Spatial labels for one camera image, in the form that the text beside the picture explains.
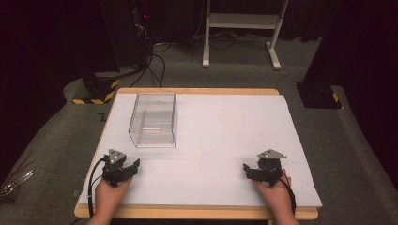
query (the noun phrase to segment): human hand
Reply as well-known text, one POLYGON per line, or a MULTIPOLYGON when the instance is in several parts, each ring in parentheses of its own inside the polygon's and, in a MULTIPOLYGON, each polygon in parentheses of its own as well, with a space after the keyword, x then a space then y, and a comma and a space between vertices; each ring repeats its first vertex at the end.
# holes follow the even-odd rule
MULTIPOLYGON (((287 185, 291 184, 290 176, 283 175, 281 179, 287 185)), ((271 209, 277 224, 299 224, 292 212, 288 189, 280 180, 272 187, 266 187, 259 181, 252 181, 271 209)))
POLYGON ((109 224, 131 181, 132 178, 129 178, 119 187, 112 187, 108 181, 101 179, 96 187, 96 211, 87 224, 109 224))

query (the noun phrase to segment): clear plastic box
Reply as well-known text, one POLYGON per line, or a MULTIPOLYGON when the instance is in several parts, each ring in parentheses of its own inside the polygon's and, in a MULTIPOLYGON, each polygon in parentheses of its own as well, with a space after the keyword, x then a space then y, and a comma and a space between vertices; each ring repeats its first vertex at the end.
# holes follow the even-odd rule
POLYGON ((136 147, 176 147, 176 94, 138 93, 129 134, 136 147))

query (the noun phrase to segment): table edge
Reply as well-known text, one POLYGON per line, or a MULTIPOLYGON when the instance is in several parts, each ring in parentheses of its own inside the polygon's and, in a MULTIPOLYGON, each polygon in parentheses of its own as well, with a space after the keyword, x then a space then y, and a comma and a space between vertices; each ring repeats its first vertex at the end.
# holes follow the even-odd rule
MULTIPOLYGON (((77 203, 74 214, 89 218, 88 205, 77 203)), ((297 207, 297 219, 316 219, 316 207, 297 207)), ((168 219, 273 219, 266 207, 254 206, 195 206, 195 205, 121 205, 114 218, 168 218, 168 219)))
POLYGON ((279 95, 271 88, 120 88, 118 94, 136 93, 177 93, 177 94, 210 94, 210 95, 279 95))

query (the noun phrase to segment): white metal stand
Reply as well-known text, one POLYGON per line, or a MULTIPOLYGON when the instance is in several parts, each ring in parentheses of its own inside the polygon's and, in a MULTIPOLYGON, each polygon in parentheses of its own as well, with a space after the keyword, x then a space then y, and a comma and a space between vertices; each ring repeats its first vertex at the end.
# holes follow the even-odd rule
POLYGON ((233 14, 233 13, 210 13, 210 0, 207 0, 205 46, 203 51, 203 67, 210 66, 209 32, 210 27, 224 28, 249 28, 274 30, 272 41, 267 42, 272 65, 275 70, 281 69, 278 57, 275 52, 275 44, 281 30, 284 13, 286 12, 289 0, 283 0, 281 11, 278 15, 259 14, 233 14))

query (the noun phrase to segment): wrist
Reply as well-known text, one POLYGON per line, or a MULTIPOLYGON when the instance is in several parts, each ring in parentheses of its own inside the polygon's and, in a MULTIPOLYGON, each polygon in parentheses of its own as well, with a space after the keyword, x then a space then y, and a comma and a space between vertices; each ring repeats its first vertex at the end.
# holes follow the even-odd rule
POLYGON ((88 221, 87 225, 108 225, 111 223, 112 215, 106 215, 96 212, 93 217, 88 221))
POLYGON ((275 222, 278 225, 299 224, 291 208, 279 208, 272 211, 275 222))

